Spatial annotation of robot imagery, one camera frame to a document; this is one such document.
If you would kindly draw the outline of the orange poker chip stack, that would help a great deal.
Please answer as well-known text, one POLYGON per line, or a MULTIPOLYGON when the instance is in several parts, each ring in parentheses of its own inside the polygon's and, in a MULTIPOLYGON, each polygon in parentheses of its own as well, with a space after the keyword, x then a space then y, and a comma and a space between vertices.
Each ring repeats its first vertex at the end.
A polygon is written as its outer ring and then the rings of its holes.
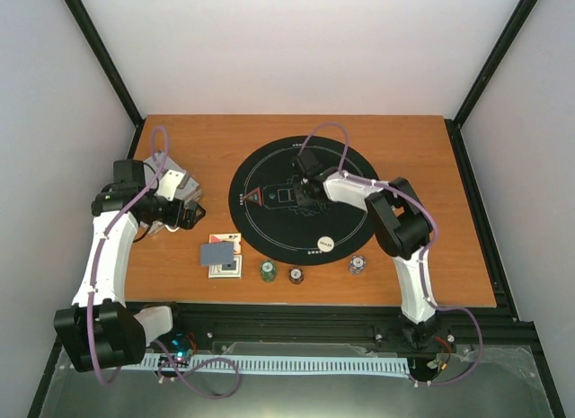
POLYGON ((304 280, 303 271, 298 267, 293 267, 289 270, 288 278, 293 284, 301 284, 304 280))

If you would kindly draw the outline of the green poker chip stack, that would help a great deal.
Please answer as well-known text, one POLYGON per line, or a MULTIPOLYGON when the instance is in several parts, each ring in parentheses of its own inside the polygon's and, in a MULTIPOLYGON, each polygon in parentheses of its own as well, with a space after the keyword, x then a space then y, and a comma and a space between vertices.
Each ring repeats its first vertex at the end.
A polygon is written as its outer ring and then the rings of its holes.
POLYGON ((277 277, 277 267, 272 260, 265 260, 260 266, 261 279, 265 282, 272 282, 277 277))

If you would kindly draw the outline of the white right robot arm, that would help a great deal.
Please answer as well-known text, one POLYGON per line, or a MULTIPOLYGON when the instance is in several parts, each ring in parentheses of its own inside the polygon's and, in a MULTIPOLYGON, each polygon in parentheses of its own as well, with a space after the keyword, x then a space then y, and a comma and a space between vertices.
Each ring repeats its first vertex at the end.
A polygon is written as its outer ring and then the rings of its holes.
POLYGON ((314 201, 347 204, 367 213, 380 248, 392 258, 401 290, 402 337, 414 351, 439 328, 429 276, 429 248, 438 227, 410 183, 359 177, 335 167, 295 166, 296 190, 314 201))

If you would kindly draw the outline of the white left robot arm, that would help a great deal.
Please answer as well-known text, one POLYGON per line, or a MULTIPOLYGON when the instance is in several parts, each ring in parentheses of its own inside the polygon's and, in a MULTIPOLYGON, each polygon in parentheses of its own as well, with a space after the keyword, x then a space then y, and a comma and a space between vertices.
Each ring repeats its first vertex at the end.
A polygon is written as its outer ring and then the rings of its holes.
POLYGON ((152 305, 132 314, 125 284, 132 245, 141 227, 191 230, 206 211, 180 199, 189 175, 166 153, 145 161, 119 160, 113 181, 91 204, 93 240, 82 283, 70 307, 58 310, 54 328, 78 372, 139 363, 158 340, 167 348, 185 342, 187 326, 175 318, 174 304, 152 305))

